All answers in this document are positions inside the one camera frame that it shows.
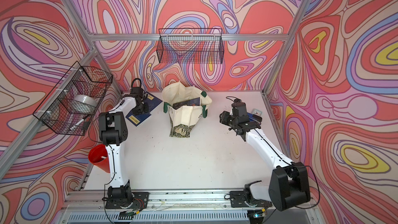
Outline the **cream canvas tote bag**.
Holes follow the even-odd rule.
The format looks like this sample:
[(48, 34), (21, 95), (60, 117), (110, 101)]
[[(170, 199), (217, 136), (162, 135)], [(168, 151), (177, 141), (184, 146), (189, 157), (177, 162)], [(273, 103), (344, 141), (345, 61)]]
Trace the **cream canvas tote bag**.
[[(173, 104), (199, 97), (200, 106), (183, 106), (173, 109)], [(171, 130), (170, 137), (189, 138), (192, 129), (201, 118), (206, 118), (212, 99), (207, 92), (195, 87), (184, 86), (181, 82), (172, 83), (162, 91), (163, 111), (169, 114)]]

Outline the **dark portrait cover book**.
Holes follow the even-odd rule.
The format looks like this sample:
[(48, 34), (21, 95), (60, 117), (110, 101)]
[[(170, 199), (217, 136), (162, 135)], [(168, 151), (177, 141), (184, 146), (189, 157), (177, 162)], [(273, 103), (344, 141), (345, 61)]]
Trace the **dark portrait cover book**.
[(183, 106), (200, 106), (200, 105), (201, 105), (201, 99), (199, 97), (196, 97), (194, 99), (174, 103), (172, 107), (173, 109), (178, 110)]

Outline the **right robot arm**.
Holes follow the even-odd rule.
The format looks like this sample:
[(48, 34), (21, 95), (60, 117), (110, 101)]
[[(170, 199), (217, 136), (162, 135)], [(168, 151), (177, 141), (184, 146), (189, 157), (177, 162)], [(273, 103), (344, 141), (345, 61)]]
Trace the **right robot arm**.
[(301, 207), (311, 200), (308, 171), (301, 162), (294, 162), (279, 150), (261, 130), (262, 118), (249, 115), (246, 104), (236, 98), (232, 100), (231, 111), (220, 114), (220, 123), (227, 125), (243, 141), (249, 144), (266, 163), (270, 176), (268, 182), (261, 180), (247, 183), (242, 191), (231, 191), (233, 207), (246, 205), (258, 207), (270, 202), (279, 211)]

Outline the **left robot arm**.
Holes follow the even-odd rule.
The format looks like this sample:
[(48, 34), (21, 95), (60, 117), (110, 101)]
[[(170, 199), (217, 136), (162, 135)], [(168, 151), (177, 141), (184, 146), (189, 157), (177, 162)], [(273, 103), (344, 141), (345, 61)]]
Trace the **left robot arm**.
[(147, 94), (141, 87), (131, 87), (130, 93), (110, 111), (101, 113), (98, 117), (99, 138), (105, 145), (110, 167), (110, 183), (107, 191), (108, 202), (133, 202), (130, 181), (125, 174), (124, 142), (128, 137), (125, 115), (129, 112), (144, 114), (147, 112), (145, 99)]

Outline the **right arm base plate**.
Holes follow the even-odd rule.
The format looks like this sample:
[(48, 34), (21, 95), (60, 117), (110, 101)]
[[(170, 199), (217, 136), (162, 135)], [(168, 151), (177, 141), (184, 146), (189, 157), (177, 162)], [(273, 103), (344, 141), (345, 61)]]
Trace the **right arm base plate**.
[(244, 190), (230, 191), (224, 196), (224, 199), (230, 201), (232, 208), (261, 207), (267, 209), (273, 206), (272, 202), (254, 199), (250, 193)]

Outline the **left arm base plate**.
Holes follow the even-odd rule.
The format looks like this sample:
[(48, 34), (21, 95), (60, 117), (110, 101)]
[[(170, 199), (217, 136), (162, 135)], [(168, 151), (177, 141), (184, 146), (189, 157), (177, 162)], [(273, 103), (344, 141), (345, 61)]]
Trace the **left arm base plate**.
[(106, 209), (142, 210), (147, 208), (149, 192), (133, 192), (126, 198), (104, 197), (102, 200)]

